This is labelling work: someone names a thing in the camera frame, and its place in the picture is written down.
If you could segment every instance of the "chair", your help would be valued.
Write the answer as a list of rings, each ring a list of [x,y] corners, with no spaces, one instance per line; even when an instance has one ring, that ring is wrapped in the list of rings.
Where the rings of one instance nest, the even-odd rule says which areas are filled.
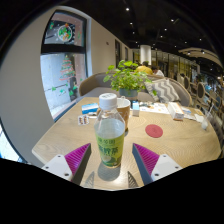
[[[202,82],[199,82],[197,85],[197,95],[194,101],[194,108],[202,109],[205,108],[208,110],[209,104],[204,101],[205,97],[205,87]]]
[[[180,73],[177,74],[177,82],[184,86],[184,78],[180,75]]]
[[[211,117],[209,119],[212,127],[214,128],[215,132],[216,132],[216,135],[219,139],[219,144],[220,144],[220,148],[221,148],[221,153],[219,155],[219,159],[223,158],[223,132],[222,132],[222,128],[221,126],[219,125],[219,123],[217,122],[217,120],[214,118],[214,117]]]
[[[184,87],[190,93],[193,99],[196,99],[197,97],[197,91],[194,89],[195,85],[196,84],[190,82],[190,79],[187,76],[184,77]]]
[[[221,106],[222,106],[222,99],[219,95],[217,95],[213,90],[210,90],[209,92],[209,99],[214,101],[214,106],[213,106],[213,111],[215,112],[215,115],[218,115],[221,117],[222,111],[221,111]]]

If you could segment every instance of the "plant pot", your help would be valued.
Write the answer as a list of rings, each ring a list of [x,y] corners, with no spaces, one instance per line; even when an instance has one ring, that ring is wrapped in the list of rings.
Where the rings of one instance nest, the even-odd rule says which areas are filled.
[[[119,89],[119,93],[121,96],[125,97],[136,97],[138,96],[138,92],[136,89]]]

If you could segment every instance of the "round coaster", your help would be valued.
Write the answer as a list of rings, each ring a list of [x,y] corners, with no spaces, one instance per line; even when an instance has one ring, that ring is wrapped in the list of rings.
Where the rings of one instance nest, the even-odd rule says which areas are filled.
[[[145,132],[153,138],[159,138],[163,135],[163,129],[155,124],[146,126]]]

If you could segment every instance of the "white wall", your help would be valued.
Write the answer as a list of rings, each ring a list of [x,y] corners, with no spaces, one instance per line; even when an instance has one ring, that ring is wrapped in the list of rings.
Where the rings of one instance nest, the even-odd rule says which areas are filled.
[[[124,48],[127,46],[94,19],[91,23],[92,74],[96,74],[106,72],[109,65],[116,65],[115,39],[121,43],[121,60],[125,57]]]
[[[151,58],[151,46],[148,45],[140,45],[140,63],[143,61],[148,61],[149,65],[152,64]]]
[[[31,150],[54,124],[43,90],[40,50],[47,22],[56,9],[87,18],[89,75],[106,71],[108,65],[115,64],[116,37],[89,16],[68,7],[54,7],[43,13],[13,42],[0,70],[0,116],[12,144],[28,162],[38,167],[43,164]]]

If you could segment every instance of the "table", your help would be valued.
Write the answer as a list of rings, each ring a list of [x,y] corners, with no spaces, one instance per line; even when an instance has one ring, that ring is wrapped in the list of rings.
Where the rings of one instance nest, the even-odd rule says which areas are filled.
[[[133,143],[159,155],[166,153],[182,168],[216,160],[221,152],[218,137],[210,123],[207,130],[203,130],[201,123],[197,121],[174,121],[170,114],[140,111],[139,117],[129,118],[121,166],[106,168],[101,162],[95,138],[95,119],[90,119],[90,123],[83,126],[78,125],[77,119],[81,115],[82,105],[98,102],[97,97],[83,98],[65,113],[32,149],[32,153],[46,164],[57,154],[66,155],[82,145],[91,143],[92,153],[80,184],[82,187],[120,190],[144,186],[132,154]],[[160,138],[148,136],[145,127],[149,124],[159,125],[163,129],[163,135]]]

